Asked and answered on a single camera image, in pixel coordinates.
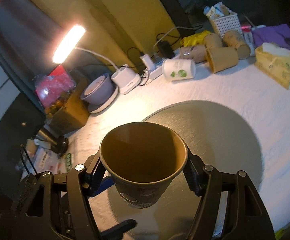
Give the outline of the operator hand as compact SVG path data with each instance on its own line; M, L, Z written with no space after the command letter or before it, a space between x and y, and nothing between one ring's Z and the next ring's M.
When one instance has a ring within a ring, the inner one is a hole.
M171 236L168 240L185 240L186 236L187 236L186 233L180 232Z

